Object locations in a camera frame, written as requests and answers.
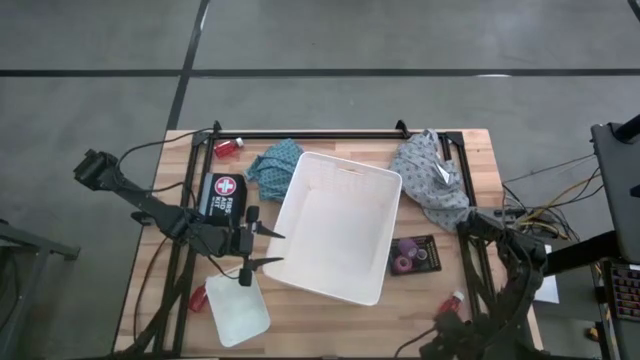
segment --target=white storage bin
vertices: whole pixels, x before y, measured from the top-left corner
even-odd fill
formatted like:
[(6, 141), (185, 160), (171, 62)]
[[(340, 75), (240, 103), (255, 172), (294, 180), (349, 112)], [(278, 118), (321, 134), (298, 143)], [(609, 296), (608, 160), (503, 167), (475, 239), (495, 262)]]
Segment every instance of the white storage bin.
[(362, 305), (380, 299), (402, 178), (306, 152), (298, 160), (264, 266), (272, 279)]

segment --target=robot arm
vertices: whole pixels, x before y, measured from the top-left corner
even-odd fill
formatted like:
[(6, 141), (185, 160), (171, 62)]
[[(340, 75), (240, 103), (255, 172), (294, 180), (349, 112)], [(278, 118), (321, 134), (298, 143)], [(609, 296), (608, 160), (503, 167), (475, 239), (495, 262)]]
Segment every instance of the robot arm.
[(180, 244), (189, 244), (195, 252), (205, 257), (238, 256), (244, 260), (239, 282), (251, 285), (251, 272), (259, 266), (282, 258), (250, 259), (254, 234), (272, 237), (281, 235), (262, 226), (258, 221), (259, 208), (247, 209), (245, 226), (235, 226), (219, 209), (212, 216), (196, 210), (168, 205), (128, 180), (117, 167), (118, 159), (106, 152), (89, 150), (84, 160), (74, 169), (75, 179), (94, 191), (111, 191), (152, 218), (167, 238)]

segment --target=blue patterned cloth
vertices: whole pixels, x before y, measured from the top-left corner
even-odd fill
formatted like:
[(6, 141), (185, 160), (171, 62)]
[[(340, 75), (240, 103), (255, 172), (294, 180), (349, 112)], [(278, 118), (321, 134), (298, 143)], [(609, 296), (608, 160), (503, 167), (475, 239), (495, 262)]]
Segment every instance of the blue patterned cloth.
[(260, 200), (284, 200), (298, 158), (303, 152), (293, 140), (286, 139), (258, 155), (244, 174), (247, 180), (258, 181)]

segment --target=wooden tabletop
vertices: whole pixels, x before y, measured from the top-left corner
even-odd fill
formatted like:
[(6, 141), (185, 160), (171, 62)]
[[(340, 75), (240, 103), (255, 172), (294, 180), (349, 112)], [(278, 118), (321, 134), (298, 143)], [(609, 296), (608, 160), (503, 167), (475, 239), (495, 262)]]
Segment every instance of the wooden tabletop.
[[(502, 186), (498, 167), (487, 130), (460, 130), (464, 135), (465, 149), (471, 178), (479, 207), (499, 207), (502, 201)], [(172, 139), (186, 131), (169, 131), (166, 138)], [(297, 140), (305, 151), (332, 155), (373, 166), (388, 168), (396, 147), (402, 140)], [(212, 172), (242, 173), (257, 155), (276, 141), (246, 140), (242, 151), (213, 161)], [(160, 156), (154, 187), (163, 187), (184, 180), (189, 157), (191, 137), (185, 137), (164, 145)], [(458, 159), (454, 147), (452, 157)], [(200, 179), (202, 159), (196, 167), (196, 183)], [(260, 218), (273, 228), (280, 204), (258, 200), (258, 187), (248, 183), (247, 205), (260, 206)], [(158, 194), (169, 204), (179, 204), (179, 188)], [(223, 347), (216, 332), (211, 309), (205, 306), (201, 312), (189, 311), (183, 343), (183, 356), (243, 356), (243, 357), (388, 357), (399, 345), (433, 326), (433, 317), (439, 305), (453, 291), (466, 294), (460, 247), (455, 234), (447, 233), (432, 224), (417, 203), (403, 196), (400, 199), (394, 237), (433, 234), (442, 262), (442, 271), (428, 274), (412, 274), (391, 277), (387, 275), (380, 302), (373, 306), (358, 306), (294, 289), (257, 274), (258, 283), (271, 317), (269, 330), (233, 348)], [(164, 236), (155, 227), (142, 232), (138, 253), (133, 267), (129, 291), (116, 338), (116, 350), (129, 346), (132, 341), (133, 309), (140, 285), (149, 261)], [(254, 257), (262, 257), (269, 239), (257, 236)], [(166, 242), (151, 272), (142, 296), (138, 315), (138, 332), (151, 319), (160, 305), (169, 260), (170, 242)], [(506, 272), (497, 257), (495, 246), (488, 249), (494, 283), (499, 289), (506, 281)], [(229, 269), (241, 263), (231, 257), (219, 261)], [(198, 257), (193, 275), (193, 287), (204, 283), (217, 270), (205, 258)], [(170, 348), (177, 307), (171, 314), (165, 342)], [(463, 319), (470, 318), (468, 302), (460, 311)], [(541, 347), (539, 332), (533, 313), (529, 321), (534, 343)], [(402, 355), (417, 356), (419, 346), (430, 341), (426, 337), (407, 347)]]

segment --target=gray floor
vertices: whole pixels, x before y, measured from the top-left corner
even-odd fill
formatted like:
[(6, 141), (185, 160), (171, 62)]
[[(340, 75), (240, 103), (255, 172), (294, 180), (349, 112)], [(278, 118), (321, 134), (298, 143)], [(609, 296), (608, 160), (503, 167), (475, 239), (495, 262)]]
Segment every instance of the gray floor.
[[(0, 0), (0, 69), (179, 69), (198, 0)], [(624, 68), (640, 64), (624, 0), (212, 0), (196, 68)], [(24, 357), (105, 354), (140, 228), (131, 208), (72, 178), (84, 151), (162, 137), (177, 78), (0, 78), (0, 217), (82, 246), (53, 259)], [(503, 179), (592, 151), (589, 126), (638, 112), (640, 77), (192, 79), (180, 129), (488, 128)], [(159, 149), (125, 171), (150, 184)], [(512, 184), (539, 205), (595, 161)], [(600, 193), (565, 210), (588, 237), (611, 227)], [(545, 346), (593, 356), (588, 323), (541, 310)]]

